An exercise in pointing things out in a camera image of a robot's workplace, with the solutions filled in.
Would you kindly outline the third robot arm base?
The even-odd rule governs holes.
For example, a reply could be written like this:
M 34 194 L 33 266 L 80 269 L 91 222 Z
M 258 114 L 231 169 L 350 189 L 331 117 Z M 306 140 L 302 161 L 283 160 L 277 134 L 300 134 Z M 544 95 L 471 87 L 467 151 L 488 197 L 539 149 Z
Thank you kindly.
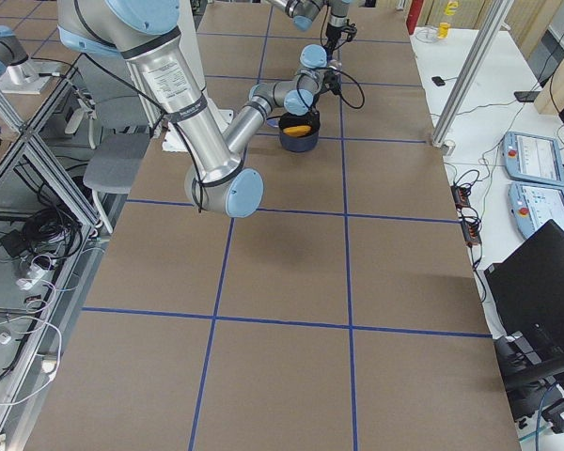
M 49 82 L 50 63 L 34 62 L 11 28 L 0 25 L 0 90 L 39 95 Z

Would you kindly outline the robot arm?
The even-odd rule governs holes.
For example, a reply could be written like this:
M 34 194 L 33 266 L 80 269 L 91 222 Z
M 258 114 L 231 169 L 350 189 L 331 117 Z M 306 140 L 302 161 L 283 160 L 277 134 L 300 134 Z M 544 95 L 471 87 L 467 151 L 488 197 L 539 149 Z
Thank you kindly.
M 347 42 L 353 41 L 357 34 L 354 23 L 350 23 L 348 12 L 352 1 L 349 0 L 270 0 L 269 4 L 282 11 L 292 19 L 295 27 L 300 31 L 308 30 L 315 22 L 320 12 L 326 8 L 328 19 L 326 25 L 326 41 L 322 45 L 331 59 L 333 53 Z
M 294 77 L 254 86 L 222 130 L 180 47 L 179 1 L 60 1 L 57 12 L 66 47 L 126 61 L 136 88 L 164 113 L 189 150 L 188 198 L 200 210 L 232 218 L 251 215 L 263 196 L 261 175 L 244 165 L 245 146 L 275 108 L 306 114 L 333 70 L 320 45 L 307 45 Z

